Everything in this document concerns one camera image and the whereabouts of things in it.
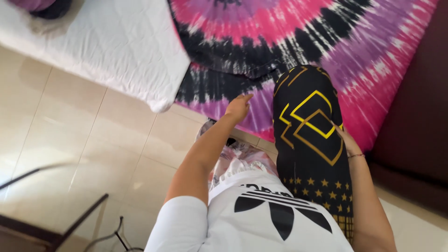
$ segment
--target tiled floor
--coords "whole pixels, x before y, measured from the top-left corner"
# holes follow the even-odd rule
[[[41,171],[0,191],[0,213],[64,231],[102,194],[107,202],[60,251],[81,252],[114,231],[144,247],[168,184],[206,118],[174,105],[155,114],[143,102],[0,48],[0,183]],[[272,143],[235,130],[265,150]],[[378,189],[399,251],[448,252],[448,220]],[[95,252],[122,252],[118,239]]]

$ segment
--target purple fabric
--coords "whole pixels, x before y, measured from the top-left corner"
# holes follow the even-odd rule
[[[8,2],[27,11],[41,11],[52,5],[55,0],[8,0]]]

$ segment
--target person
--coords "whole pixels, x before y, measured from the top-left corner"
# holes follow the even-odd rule
[[[229,138],[253,95],[238,96],[199,131],[145,251],[396,252],[364,155],[343,130],[327,72],[292,68],[273,95],[277,166]]]

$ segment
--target white t-shirt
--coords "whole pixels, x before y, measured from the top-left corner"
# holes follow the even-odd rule
[[[324,207],[295,199],[275,175],[251,170],[222,181],[209,207],[180,196],[160,210],[146,252],[342,252],[350,244]]]

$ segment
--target gold star print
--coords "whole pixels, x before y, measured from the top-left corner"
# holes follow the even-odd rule
[[[330,195],[330,199],[336,199],[337,194],[333,193],[333,191],[331,193],[329,193]]]
[[[322,192],[319,189],[316,191],[316,197],[322,197]]]
[[[328,181],[326,181],[325,179],[323,179],[321,182],[322,182],[322,186],[323,186],[323,187],[328,187]]]
[[[330,210],[330,204],[328,204],[327,202],[325,202],[324,204],[323,204],[323,207],[325,207],[326,209],[328,209],[328,210]]]

